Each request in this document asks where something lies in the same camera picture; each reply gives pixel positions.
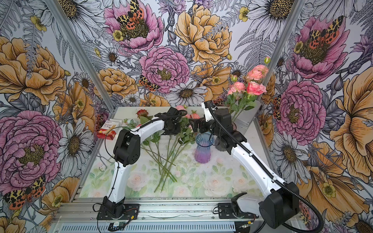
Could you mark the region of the silver metal scissors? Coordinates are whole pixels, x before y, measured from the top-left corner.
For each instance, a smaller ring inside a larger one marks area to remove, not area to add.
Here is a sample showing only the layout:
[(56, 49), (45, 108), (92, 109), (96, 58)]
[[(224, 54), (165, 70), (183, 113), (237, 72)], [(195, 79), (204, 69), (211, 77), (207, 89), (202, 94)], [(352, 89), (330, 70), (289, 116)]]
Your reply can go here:
[(101, 164), (99, 165), (99, 171), (101, 172), (105, 172), (107, 170), (107, 163), (109, 163), (110, 161), (105, 158), (104, 156), (102, 156), (100, 153), (98, 153), (98, 158), (99, 160), (101, 161)]

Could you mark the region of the white vent grille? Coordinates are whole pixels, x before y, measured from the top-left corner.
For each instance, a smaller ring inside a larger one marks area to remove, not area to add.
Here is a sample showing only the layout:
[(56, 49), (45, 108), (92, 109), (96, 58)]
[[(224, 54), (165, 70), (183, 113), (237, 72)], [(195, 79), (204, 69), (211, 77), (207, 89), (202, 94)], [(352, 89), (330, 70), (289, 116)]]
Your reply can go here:
[(233, 233), (234, 222), (63, 223), (56, 233)]

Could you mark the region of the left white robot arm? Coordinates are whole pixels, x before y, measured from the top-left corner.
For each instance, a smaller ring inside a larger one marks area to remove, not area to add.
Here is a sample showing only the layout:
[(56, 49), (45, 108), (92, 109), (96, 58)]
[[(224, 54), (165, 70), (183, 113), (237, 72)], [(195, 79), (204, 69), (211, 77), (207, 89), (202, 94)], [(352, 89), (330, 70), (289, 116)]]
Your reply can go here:
[(171, 107), (166, 113), (156, 114), (152, 120), (135, 129), (122, 129), (113, 148), (114, 160), (117, 163), (111, 189), (104, 197), (98, 211), (97, 220), (119, 219), (125, 213), (125, 189), (131, 166), (140, 157), (141, 144), (155, 133), (163, 131), (166, 135), (181, 132), (179, 121), (187, 114), (185, 110)]

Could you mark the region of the pink rose stem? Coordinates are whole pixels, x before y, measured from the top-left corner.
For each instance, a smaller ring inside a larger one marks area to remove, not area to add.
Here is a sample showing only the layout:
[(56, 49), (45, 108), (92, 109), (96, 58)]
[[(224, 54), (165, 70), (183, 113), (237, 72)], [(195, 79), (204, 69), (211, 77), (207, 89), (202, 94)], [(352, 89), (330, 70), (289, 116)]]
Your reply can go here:
[(233, 74), (230, 74), (229, 81), (231, 84), (228, 88), (224, 104), (228, 107), (228, 111), (232, 115), (232, 120), (234, 121), (241, 113), (240, 101), (246, 92), (246, 85), (243, 82), (239, 82), (238, 77)]
[(245, 76), (245, 81), (247, 83), (253, 81), (261, 84), (269, 72), (268, 66), (270, 62), (271, 58), (269, 56), (265, 57), (264, 65), (257, 65), (253, 69), (251, 69)]
[(259, 83), (251, 81), (245, 85), (246, 85), (246, 92), (244, 93), (244, 97), (240, 101), (241, 113), (243, 111), (253, 109), (255, 106), (254, 101), (260, 95), (267, 92), (266, 87), (263, 84), (259, 84)]

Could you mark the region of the aluminium front rail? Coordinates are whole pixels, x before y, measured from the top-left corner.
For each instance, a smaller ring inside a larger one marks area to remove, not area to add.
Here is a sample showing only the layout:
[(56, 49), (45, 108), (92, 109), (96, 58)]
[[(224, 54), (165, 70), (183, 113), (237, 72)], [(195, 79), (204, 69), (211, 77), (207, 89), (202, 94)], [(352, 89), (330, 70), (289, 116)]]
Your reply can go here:
[[(61, 205), (54, 222), (94, 222), (102, 203), (100, 198), (78, 198), (71, 203)], [(219, 215), (213, 213), (219, 203), (230, 203), (230, 199), (126, 199), (125, 205), (139, 204), (138, 219), (146, 221), (219, 221)]]

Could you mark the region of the dark red flower stem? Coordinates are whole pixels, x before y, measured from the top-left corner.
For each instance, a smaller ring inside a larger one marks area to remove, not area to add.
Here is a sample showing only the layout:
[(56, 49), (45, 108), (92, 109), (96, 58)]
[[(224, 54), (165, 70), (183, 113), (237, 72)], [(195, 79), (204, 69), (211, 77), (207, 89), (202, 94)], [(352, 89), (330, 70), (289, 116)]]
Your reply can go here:
[(153, 116), (149, 115), (148, 111), (145, 109), (138, 110), (137, 117), (139, 118), (141, 125), (151, 121), (153, 118)]

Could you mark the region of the green eucalyptus sprig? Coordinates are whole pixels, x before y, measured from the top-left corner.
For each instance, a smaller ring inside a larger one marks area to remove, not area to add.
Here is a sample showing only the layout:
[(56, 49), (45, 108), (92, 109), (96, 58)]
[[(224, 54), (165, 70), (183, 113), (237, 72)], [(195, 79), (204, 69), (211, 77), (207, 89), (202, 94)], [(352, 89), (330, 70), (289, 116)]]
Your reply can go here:
[(140, 126), (133, 118), (125, 118), (122, 121), (122, 128), (132, 132), (137, 131)]

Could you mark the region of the blue purple glass vase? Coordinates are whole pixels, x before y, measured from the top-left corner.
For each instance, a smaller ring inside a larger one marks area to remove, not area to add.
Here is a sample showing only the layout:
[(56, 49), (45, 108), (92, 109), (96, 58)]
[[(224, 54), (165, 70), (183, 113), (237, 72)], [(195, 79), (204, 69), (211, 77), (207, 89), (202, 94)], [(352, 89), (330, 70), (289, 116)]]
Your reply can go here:
[(211, 146), (214, 145), (214, 136), (209, 133), (198, 134), (195, 138), (196, 150), (194, 152), (194, 159), (201, 164), (206, 164), (211, 159)]

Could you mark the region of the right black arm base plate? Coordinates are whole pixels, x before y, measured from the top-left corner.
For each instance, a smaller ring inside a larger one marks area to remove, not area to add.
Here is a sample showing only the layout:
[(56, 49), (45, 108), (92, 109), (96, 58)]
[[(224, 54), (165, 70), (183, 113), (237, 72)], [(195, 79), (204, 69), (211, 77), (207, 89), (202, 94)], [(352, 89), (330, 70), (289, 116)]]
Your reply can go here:
[(257, 216), (253, 213), (243, 212), (233, 203), (218, 203), (218, 215), (220, 219), (254, 219)]

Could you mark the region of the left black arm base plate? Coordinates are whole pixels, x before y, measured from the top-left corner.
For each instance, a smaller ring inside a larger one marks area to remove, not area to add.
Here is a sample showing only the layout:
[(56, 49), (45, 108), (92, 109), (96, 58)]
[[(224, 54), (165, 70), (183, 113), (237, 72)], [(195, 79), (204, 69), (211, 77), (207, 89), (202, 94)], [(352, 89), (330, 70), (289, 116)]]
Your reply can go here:
[(139, 204), (119, 204), (109, 207), (102, 205), (98, 211), (97, 220), (136, 220), (139, 214)]

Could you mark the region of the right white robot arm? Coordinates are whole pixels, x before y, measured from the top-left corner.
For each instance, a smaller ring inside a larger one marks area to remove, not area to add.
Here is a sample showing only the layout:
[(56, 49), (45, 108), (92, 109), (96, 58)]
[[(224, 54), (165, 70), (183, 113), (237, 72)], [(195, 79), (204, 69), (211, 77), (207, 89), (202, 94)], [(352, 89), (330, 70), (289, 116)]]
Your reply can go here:
[(228, 109), (218, 108), (212, 101), (201, 104), (204, 116), (191, 119), (193, 131), (209, 132), (216, 136), (216, 148), (232, 155), (245, 168), (258, 185), (263, 198), (253, 198), (242, 192), (231, 199), (230, 209), (236, 218), (253, 214), (260, 216), (273, 229), (280, 225), (298, 232), (288, 224), (299, 213), (299, 189), (294, 183), (287, 183), (272, 171), (256, 155), (247, 139), (233, 129)]

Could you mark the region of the pink rose bunch on table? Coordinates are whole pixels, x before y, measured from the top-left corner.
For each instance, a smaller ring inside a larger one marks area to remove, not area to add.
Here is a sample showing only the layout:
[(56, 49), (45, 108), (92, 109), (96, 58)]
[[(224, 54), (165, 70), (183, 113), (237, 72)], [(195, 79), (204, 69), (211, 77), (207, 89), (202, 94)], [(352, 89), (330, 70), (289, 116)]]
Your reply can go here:
[(197, 136), (189, 124), (190, 119), (200, 118), (197, 112), (193, 110), (189, 114), (187, 107), (184, 105), (175, 108), (182, 115), (176, 118), (176, 127), (179, 131), (171, 135), (167, 135), (166, 131), (154, 133), (141, 145), (141, 148), (148, 153), (158, 166), (159, 180), (154, 192), (162, 192), (167, 182), (177, 182), (171, 169), (176, 165), (175, 162), (179, 155), (195, 143)]

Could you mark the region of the silver metal box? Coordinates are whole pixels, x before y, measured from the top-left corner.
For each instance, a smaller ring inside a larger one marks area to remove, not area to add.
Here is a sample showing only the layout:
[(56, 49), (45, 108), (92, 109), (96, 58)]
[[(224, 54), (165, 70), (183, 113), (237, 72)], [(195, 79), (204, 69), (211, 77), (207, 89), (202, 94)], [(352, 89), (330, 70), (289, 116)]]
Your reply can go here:
[(234, 120), (236, 125), (236, 130), (242, 133), (243, 135), (246, 134), (251, 122), (253, 121), (254, 117), (256, 116), (257, 112), (261, 107), (261, 103), (257, 100), (254, 101), (254, 108), (251, 110), (243, 111), (237, 119)]

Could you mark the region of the red white snack box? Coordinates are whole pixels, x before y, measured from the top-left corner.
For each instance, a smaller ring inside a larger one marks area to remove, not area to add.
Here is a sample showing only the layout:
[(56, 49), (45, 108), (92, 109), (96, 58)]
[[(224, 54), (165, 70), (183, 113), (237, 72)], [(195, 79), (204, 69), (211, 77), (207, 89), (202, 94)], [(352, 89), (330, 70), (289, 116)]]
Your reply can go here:
[(99, 129), (97, 137), (100, 139), (113, 140), (116, 136), (122, 121), (118, 119), (108, 119), (104, 125)]

